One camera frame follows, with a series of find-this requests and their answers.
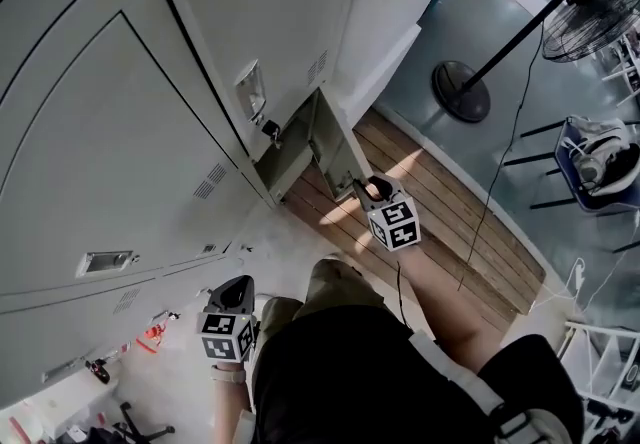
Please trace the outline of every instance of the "person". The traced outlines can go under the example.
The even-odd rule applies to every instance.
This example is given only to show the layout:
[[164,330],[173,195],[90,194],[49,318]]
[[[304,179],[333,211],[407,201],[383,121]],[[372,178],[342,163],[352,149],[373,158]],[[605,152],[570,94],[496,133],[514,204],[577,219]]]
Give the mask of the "person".
[[[548,342],[530,335],[500,349],[498,332],[421,249],[398,253],[436,342],[511,407],[543,409],[581,441],[583,409]],[[255,443],[495,442],[495,427],[457,384],[409,342],[412,331],[360,273],[336,258],[313,269],[305,303],[273,298],[256,344]],[[242,364],[218,364],[222,370]],[[246,385],[215,382],[215,444],[231,443]]]

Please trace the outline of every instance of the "standing fan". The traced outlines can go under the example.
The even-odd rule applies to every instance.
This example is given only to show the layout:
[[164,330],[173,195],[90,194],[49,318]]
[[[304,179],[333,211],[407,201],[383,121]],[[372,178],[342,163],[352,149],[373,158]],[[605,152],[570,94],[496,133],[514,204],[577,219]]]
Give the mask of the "standing fan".
[[439,63],[431,82],[440,105],[465,122],[484,119],[491,109],[491,97],[482,78],[563,3],[565,8],[546,30],[542,52],[554,62],[570,62],[598,51],[640,18],[640,0],[551,0],[478,72],[462,62]]

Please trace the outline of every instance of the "wooden plank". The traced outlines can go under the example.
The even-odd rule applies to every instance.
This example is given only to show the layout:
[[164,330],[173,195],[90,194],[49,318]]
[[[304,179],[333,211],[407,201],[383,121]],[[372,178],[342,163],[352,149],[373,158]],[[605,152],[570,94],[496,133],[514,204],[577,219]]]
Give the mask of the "wooden plank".
[[[411,156],[419,165],[428,170],[434,177],[440,180],[449,188],[469,209],[478,217],[482,216],[484,210],[484,200],[478,199],[464,184],[462,184],[449,170],[439,161],[425,151],[420,145],[413,141],[411,137],[398,129],[394,124],[371,109],[362,117],[361,123],[371,124],[378,128],[385,136],[395,143],[402,151]],[[520,243],[520,241],[509,231],[506,226],[493,214],[487,210],[484,223],[491,228],[504,243],[512,249],[524,264],[533,272],[534,276],[543,282],[545,278],[544,269],[533,258],[530,252]]]
[[[433,194],[430,194],[431,196],[425,194],[424,192],[428,193],[428,191],[420,183],[361,135],[356,134],[356,138],[358,138],[367,160],[378,170],[399,179],[405,190],[413,196],[420,225],[432,235],[437,236],[440,241],[466,262],[471,252],[470,243],[473,240],[473,231],[467,226],[471,234],[467,235],[467,240],[461,237],[460,228],[464,226],[464,223],[455,215],[451,216],[450,210],[445,209],[446,206],[441,201],[437,201],[437,199],[434,201]],[[492,253],[490,247],[483,246],[482,242],[482,238],[476,240],[475,250],[471,253],[469,264],[519,312],[527,314],[536,294],[502,258],[495,252]]]
[[[384,151],[399,167],[420,182],[426,190],[433,193],[437,199],[470,227],[472,233],[476,231],[480,224],[480,216],[476,215],[453,191],[449,190],[444,183],[420,165],[415,159],[416,153],[407,155],[407,153],[387,137],[381,129],[375,127],[373,124],[360,121],[354,129],[378,149]],[[539,291],[540,280],[491,227],[483,222],[480,226],[478,236],[483,238],[534,292]]]
[[[340,229],[338,225],[326,219],[321,212],[308,204],[294,191],[289,191],[287,193],[285,201],[286,207],[300,220],[305,222],[312,229],[318,232],[318,234],[324,236],[345,253],[349,254],[364,268],[377,275],[384,282],[397,290],[397,270],[391,268],[385,261],[381,260],[369,249],[356,241],[352,236]],[[427,261],[431,262],[429,267],[434,269],[440,268],[439,265],[433,262],[430,258],[427,256],[425,257]],[[456,282],[454,278],[448,275],[443,277],[450,279],[450,282],[452,283]],[[400,278],[400,289],[410,300],[417,303],[415,294],[404,277]],[[492,327],[496,328],[501,335],[506,332],[510,325],[509,321],[506,321],[495,310],[480,300],[480,298],[473,294],[466,286],[463,286],[460,293],[465,297],[465,299],[473,304],[483,319],[490,323]]]
[[[396,268],[396,254],[389,252],[373,237],[368,228],[367,216],[360,203],[356,199],[347,199],[340,205],[336,205],[335,201],[331,199],[331,193],[324,187],[322,175],[316,168],[308,168],[292,189],[307,203],[331,219],[342,230],[366,246],[389,266]],[[343,214],[338,214],[336,210],[343,212]],[[444,250],[445,247],[441,243],[437,242],[436,244],[432,237],[423,235],[420,247],[423,252],[458,282],[465,275],[463,285],[466,288],[482,302],[494,309],[503,319],[508,322],[513,321],[516,313],[510,304],[496,293],[475,271],[464,263],[460,262],[458,264],[456,262],[457,258],[454,258],[452,253]]]

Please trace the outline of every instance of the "black fan base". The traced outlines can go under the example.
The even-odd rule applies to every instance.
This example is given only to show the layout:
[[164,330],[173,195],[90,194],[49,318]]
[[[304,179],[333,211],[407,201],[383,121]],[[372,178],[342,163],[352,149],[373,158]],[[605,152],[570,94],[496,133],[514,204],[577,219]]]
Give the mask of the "black fan base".
[[482,121],[491,110],[491,96],[482,80],[462,95],[457,95],[462,84],[475,71],[462,62],[440,62],[431,74],[431,86],[436,100],[444,110],[464,122]]

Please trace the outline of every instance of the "fan pole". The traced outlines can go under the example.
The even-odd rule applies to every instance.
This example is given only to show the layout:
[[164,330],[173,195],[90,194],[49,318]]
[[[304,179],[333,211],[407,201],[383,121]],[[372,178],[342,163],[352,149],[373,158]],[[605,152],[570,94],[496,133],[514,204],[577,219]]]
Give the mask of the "fan pole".
[[462,62],[439,63],[434,69],[432,86],[440,105],[466,122],[480,122],[491,109],[491,97],[482,78],[535,30],[564,0],[551,0],[480,70],[474,72]]

